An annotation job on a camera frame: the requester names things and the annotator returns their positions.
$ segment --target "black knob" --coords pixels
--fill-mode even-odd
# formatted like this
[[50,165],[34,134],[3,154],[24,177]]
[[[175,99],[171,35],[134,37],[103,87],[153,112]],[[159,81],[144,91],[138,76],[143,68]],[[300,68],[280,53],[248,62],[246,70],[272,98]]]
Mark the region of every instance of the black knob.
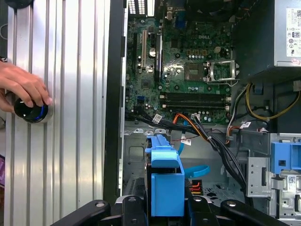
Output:
[[33,0],[5,0],[6,4],[8,4],[11,8],[26,8],[28,7]]
[[48,106],[44,104],[42,107],[37,106],[34,101],[33,107],[28,107],[23,100],[17,99],[14,110],[17,116],[24,119],[28,123],[38,123],[44,120],[48,114]]

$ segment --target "ram slot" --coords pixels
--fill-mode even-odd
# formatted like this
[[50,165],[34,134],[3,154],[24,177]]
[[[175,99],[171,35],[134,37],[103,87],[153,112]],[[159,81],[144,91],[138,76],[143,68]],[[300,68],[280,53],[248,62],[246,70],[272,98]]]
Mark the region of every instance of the ram slot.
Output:
[[155,82],[159,82],[161,77],[162,50],[163,50],[162,34],[159,33],[157,34],[157,39],[156,39]]
[[146,68],[146,46],[147,46],[147,30],[142,31],[142,68]]
[[224,95],[161,93],[160,103],[163,108],[227,110],[229,103]]
[[138,34],[134,33],[133,38],[133,54],[132,54],[132,72],[136,74],[136,62],[137,62],[137,41],[138,41]]

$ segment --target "hand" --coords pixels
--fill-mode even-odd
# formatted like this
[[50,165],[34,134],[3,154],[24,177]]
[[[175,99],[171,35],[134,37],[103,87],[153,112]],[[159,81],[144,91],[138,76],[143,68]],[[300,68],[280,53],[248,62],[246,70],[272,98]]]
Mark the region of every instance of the hand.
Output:
[[5,89],[20,97],[28,107],[33,102],[38,106],[51,104],[51,99],[43,80],[29,72],[8,63],[0,62],[0,109],[14,112],[14,107],[5,99]]

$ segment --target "chip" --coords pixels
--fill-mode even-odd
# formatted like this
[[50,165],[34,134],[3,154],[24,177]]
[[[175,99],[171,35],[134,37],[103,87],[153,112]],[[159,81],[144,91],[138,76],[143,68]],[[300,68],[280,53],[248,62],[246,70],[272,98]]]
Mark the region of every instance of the chip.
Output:
[[154,27],[153,26],[149,27],[149,32],[154,32]]
[[178,40],[177,39],[171,39],[170,48],[178,48]]
[[186,63],[184,66],[186,81],[202,81],[204,77],[204,67],[202,64]]
[[141,88],[142,89],[149,89],[151,88],[151,81],[148,79],[142,79],[141,80]]

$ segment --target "blue plastic bracket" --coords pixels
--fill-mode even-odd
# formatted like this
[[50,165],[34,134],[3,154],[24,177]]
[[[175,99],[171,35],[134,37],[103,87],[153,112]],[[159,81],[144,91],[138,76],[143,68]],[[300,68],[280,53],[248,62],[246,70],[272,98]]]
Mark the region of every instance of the blue plastic bracket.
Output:
[[184,216],[184,169],[177,151],[162,135],[149,136],[152,168],[173,168],[177,173],[151,174],[151,215],[153,217]]
[[301,143],[272,143],[271,172],[281,170],[301,170]]

